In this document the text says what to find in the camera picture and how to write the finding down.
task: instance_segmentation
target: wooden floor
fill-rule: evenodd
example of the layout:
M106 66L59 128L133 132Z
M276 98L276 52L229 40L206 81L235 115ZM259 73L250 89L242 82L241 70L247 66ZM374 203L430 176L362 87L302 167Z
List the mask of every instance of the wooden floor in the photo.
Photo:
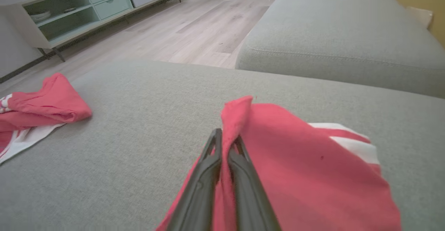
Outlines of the wooden floor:
M234 68L244 38L274 0L178 0L145 9L62 51L0 86L30 92L55 72L69 80L106 63L160 60Z

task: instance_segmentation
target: folded red clothing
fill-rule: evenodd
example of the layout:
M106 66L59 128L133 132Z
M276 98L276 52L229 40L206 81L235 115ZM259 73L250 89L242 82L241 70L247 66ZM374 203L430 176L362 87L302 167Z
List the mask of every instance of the folded red clothing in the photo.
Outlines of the folded red clothing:
M215 187L214 231L236 229L227 156L241 136L282 230L401 230L389 184L369 139L339 124L308 124L247 96L221 113L222 164ZM157 231L166 230L193 172Z
M91 114L85 101L60 73L45 78L37 92L17 92L1 98L0 163L45 138L56 127Z

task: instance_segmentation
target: gray sofa cushion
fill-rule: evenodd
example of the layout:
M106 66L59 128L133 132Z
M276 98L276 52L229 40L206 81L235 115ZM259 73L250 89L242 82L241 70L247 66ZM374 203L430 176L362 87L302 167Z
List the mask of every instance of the gray sofa cushion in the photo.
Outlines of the gray sofa cushion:
M93 116L0 167L5 230L153 230L224 103L253 95L368 135L405 230L443 230L445 100L342 82L173 63L116 63L72 82Z
M275 0L236 68L445 97L445 50L395 0Z

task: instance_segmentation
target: metal leg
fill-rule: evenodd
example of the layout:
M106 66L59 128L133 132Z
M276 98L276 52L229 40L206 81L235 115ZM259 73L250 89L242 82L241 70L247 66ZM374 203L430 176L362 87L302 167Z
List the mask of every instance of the metal leg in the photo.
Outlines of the metal leg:
M40 53L42 53L43 56L46 57L47 60L49 60L49 56L45 53L45 51L43 51L43 49L38 48L38 50L40 51Z
M62 54L59 52L59 50L57 50L56 47L53 47L52 50L54 50L54 52L55 52L57 55L59 55L59 58L60 58L63 62L65 62L65 59L63 58Z

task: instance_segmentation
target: cushion seam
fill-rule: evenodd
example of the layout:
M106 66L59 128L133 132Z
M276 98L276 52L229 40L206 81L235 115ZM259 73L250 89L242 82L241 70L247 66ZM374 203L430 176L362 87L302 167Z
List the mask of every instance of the cushion seam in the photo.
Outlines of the cushion seam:
M249 50L253 50L256 52L261 52L264 54L268 54L268 55L279 55L279 54L284 54L284 55L305 55L305 56L310 56L313 58L327 58L327 59L348 59L348 60L354 60L354 61L360 61L360 62L374 62L374 63L379 63L379 64L383 64L386 66L400 66L403 68L412 68L412 69L419 69L419 70L425 70L425 71L445 71L445 68L424 68L424 67L416 67L416 66L407 66L407 65L403 65L400 63L392 63L392 62L385 62L385 61L378 61L378 60L368 60L368 59L361 59L361 58L355 58L355 57L345 57L345 56L330 56L330 55L315 55L312 53L286 53L286 52L279 52L279 51L272 51L272 50L263 50L263 49L255 49L252 48L250 46L248 46L246 44L246 47Z

